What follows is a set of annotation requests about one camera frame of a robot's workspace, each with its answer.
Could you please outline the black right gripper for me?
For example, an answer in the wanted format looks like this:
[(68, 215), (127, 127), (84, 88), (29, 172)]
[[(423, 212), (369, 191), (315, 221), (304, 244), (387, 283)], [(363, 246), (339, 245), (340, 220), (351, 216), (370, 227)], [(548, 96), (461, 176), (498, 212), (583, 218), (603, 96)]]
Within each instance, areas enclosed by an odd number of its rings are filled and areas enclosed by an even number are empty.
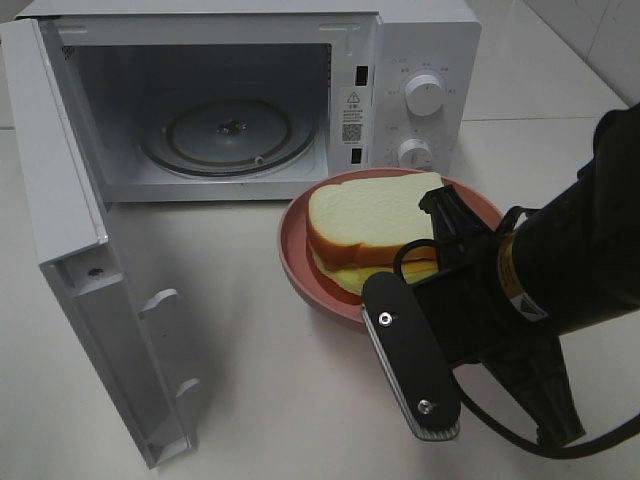
[(414, 292), (448, 363), (485, 366), (535, 422), (538, 444), (582, 437), (558, 336), (527, 330), (499, 285), (501, 234), (452, 185), (426, 192), (419, 207), (431, 218), (440, 271)]

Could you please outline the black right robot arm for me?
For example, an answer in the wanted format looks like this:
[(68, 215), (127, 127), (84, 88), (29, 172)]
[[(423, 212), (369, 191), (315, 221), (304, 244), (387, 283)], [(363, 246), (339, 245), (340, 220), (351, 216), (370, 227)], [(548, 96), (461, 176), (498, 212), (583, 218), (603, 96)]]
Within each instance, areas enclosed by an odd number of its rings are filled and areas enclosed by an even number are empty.
[(537, 427), (526, 440), (477, 417), (530, 453), (574, 459), (635, 436), (631, 419), (591, 441), (571, 394), (560, 337), (639, 307), (639, 110), (606, 113), (592, 159), (540, 209), (514, 206), (489, 227), (455, 188), (427, 192), (439, 273), (414, 295), (450, 366), (483, 364)]

